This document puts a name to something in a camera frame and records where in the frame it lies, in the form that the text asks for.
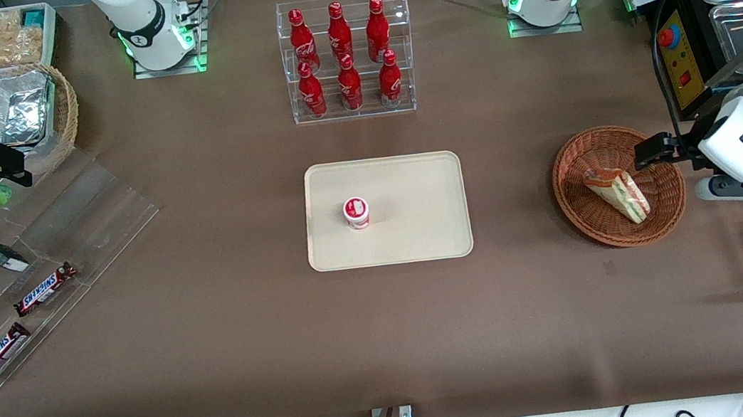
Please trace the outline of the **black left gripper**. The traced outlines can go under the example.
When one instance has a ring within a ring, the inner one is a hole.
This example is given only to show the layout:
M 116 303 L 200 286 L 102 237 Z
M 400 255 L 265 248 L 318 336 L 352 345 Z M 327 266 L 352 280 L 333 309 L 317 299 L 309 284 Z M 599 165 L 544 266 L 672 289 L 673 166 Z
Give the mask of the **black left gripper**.
M 635 146 L 638 171 L 659 164 L 677 164 L 683 158 L 690 161 L 692 170 L 716 170 L 718 166 L 705 156 L 699 144 L 707 138 L 715 120 L 695 122 L 689 132 L 677 138 L 671 133 L 655 134 Z

